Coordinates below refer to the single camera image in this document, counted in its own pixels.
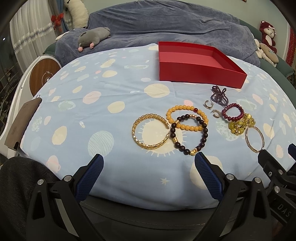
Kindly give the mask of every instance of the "wall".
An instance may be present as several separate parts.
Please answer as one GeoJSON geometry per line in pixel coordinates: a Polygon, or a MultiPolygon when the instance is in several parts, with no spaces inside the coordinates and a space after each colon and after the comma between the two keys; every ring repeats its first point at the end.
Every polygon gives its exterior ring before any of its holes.
{"type": "MultiPolygon", "coordinates": [[[[129,0],[83,0],[89,13],[112,5],[129,2],[129,0]]],[[[235,17],[259,29],[262,20],[269,22],[276,29],[276,48],[280,57],[285,56],[288,44],[288,23],[281,12],[270,0],[187,0],[186,2],[201,4],[235,17]]]]}

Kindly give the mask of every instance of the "blue gripper pad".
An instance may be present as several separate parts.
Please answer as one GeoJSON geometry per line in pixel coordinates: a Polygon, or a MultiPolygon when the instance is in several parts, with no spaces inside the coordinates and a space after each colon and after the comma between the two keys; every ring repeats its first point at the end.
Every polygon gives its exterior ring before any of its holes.
{"type": "Polygon", "coordinates": [[[288,154],[296,161],[296,146],[293,143],[288,147],[288,154]]]}
{"type": "Polygon", "coordinates": [[[80,202],[86,199],[104,167],[104,159],[97,154],[96,159],[87,169],[76,185],[75,199],[80,202]]]}
{"type": "Polygon", "coordinates": [[[202,154],[197,153],[194,158],[194,163],[212,198],[220,202],[224,195],[223,185],[209,166],[210,162],[208,161],[208,164],[205,157],[203,157],[202,154]]]}

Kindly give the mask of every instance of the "red box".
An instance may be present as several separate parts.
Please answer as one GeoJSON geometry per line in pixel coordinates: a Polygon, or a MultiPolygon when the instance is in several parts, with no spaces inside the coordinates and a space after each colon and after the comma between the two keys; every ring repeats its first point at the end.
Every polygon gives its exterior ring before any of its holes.
{"type": "Polygon", "coordinates": [[[158,43],[159,79],[241,88],[247,74],[230,58],[212,46],[158,43]]]}

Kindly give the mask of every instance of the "star print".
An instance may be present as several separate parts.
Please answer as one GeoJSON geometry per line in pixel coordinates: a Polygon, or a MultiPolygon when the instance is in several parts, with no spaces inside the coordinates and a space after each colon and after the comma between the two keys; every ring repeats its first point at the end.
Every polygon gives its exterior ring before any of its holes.
{"type": "Polygon", "coordinates": [[[166,183],[168,183],[168,182],[170,182],[170,181],[167,180],[166,178],[165,178],[165,179],[161,178],[161,182],[162,182],[162,184],[166,185],[166,183]]]}

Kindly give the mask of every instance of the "wooden circular panel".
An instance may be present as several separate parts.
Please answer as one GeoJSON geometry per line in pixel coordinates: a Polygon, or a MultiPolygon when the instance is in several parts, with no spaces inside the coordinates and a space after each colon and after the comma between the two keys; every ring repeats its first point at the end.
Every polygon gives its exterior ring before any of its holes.
{"type": "Polygon", "coordinates": [[[32,95],[35,96],[41,87],[60,69],[59,64],[51,58],[45,58],[39,61],[32,69],[30,76],[30,90],[32,95]]]}

